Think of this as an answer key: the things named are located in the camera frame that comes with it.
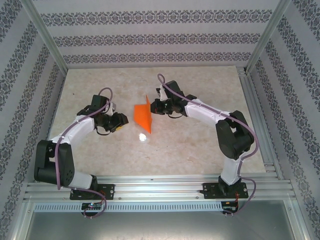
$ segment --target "orange object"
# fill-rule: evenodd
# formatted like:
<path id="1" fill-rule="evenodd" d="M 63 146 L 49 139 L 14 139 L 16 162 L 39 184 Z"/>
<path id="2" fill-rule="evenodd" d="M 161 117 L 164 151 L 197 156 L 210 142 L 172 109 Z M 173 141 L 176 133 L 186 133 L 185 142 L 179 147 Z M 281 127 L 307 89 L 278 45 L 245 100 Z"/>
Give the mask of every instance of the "orange object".
<path id="1" fill-rule="evenodd" d="M 146 104 L 134 105 L 133 120 L 151 134 L 152 118 L 150 102 L 147 95 L 145 96 L 145 99 Z"/>

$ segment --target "vented metal panel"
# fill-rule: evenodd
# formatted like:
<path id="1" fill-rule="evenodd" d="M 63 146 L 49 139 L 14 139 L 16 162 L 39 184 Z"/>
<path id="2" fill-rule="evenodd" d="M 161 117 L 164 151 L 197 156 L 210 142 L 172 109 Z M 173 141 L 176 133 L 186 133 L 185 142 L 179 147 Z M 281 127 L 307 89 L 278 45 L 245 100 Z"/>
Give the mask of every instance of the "vented metal panel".
<path id="1" fill-rule="evenodd" d="M 76 213 L 81 212 L 81 202 L 71 203 L 36 203 L 35 213 Z M 108 202 L 106 212 L 110 213 L 145 213 L 145 212 L 205 212 L 222 211 L 220 201 L 210 202 Z"/>
<path id="2" fill-rule="evenodd" d="M 283 201 L 252 201 L 241 214 L 217 211 L 34 212 L 26 240 L 302 240 L 295 238 Z"/>

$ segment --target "marble surface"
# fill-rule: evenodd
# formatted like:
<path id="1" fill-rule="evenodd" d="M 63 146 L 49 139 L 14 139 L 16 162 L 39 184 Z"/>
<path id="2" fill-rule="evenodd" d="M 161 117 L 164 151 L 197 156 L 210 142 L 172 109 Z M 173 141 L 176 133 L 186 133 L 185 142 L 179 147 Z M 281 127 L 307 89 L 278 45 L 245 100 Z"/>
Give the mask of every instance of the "marble surface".
<path id="1" fill-rule="evenodd" d="M 133 121 L 135 104 L 152 103 L 158 97 L 157 74 L 176 80 L 185 95 L 197 96 L 215 108 L 241 111 L 251 118 L 236 67 L 148 67 L 71 69 L 68 71 L 50 138 L 70 125 L 78 111 L 89 105 L 100 89 L 113 90 L 116 110 L 129 124 L 108 136 L 89 133 L 72 149 L 75 168 L 97 176 L 153 176 L 219 174 L 224 165 L 216 129 L 190 117 L 171 119 L 152 114 L 152 134 Z M 147 136 L 145 142 L 139 134 Z M 260 152 L 243 164 L 243 173 L 265 172 Z"/>

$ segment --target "enclosure wall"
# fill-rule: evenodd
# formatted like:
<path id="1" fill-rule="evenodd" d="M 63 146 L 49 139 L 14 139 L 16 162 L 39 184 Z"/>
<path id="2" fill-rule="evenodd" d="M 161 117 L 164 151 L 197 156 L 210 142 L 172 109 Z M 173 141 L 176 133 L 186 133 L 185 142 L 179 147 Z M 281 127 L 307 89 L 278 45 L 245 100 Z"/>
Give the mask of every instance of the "enclosure wall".
<path id="1" fill-rule="evenodd" d="M 319 0 L 291 1 L 250 73 L 312 239 L 320 239 L 319 20 Z"/>
<path id="2" fill-rule="evenodd" d="M 36 0 L 70 69 L 244 67 L 279 0 Z"/>
<path id="3" fill-rule="evenodd" d="M 0 239 L 33 181 L 35 147 L 49 134 L 64 76 L 18 0 L 0 0 Z"/>

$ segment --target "aluminum frame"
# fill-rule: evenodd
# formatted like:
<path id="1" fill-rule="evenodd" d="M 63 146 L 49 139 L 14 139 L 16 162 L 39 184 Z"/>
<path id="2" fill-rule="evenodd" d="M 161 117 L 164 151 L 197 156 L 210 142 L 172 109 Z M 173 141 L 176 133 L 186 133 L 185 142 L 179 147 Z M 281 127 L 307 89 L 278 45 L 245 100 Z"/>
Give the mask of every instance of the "aluminum frame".
<path id="1" fill-rule="evenodd" d="M 251 71 L 255 68 L 256 62 L 258 61 L 262 51 L 264 50 L 267 42 L 269 41 L 272 33 L 276 29 L 280 19 L 285 13 L 287 7 L 289 6 L 290 0 L 279 0 L 278 5 L 276 6 L 267 26 L 265 27 L 258 43 L 256 44 L 249 60 L 246 65 L 246 73 L 251 73 Z"/>
<path id="2" fill-rule="evenodd" d="M 61 73 L 64 77 L 67 76 L 68 66 L 33 1 L 21 0 L 21 4 L 35 25 L 45 45 L 49 49 Z"/>
<path id="3" fill-rule="evenodd" d="M 310 240 L 302 212 L 300 210 L 293 185 L 290 180 L 284 180 L 274 149 L 268 134 L 266 123 L 250 77 L 244 68 L 237 68 L 243 93 L 250 112 L 255 132 L 261 142 L 261 155 L 264 161 L 265 173 L 247 173 L 244 177 L 252 178 L 257 183 L 257 190 L 252 201 L 282 200 L 296 240 Z M 202 184 L 217 182 L 218 174 L 213 175 L 172 175 L 172 176 L 101 176 L 101 184 L 115 184 L 114 203 L 199 203 L 207 204 L 234 199 L 204 199 L 199 191 Z M 253 183 L 247 184 L 249 195 L 253 190 Z M 51 203 L 63 205 L 69 203 L 85 203 L 88 201 L 69 200 L 70 189 L 62 188 L 44 182 L 30 182 L 27 185 L 22 207 L 13 230 L 12 240 L 24 240 L 27 237 L 31 219 L 37 204 Z"/>

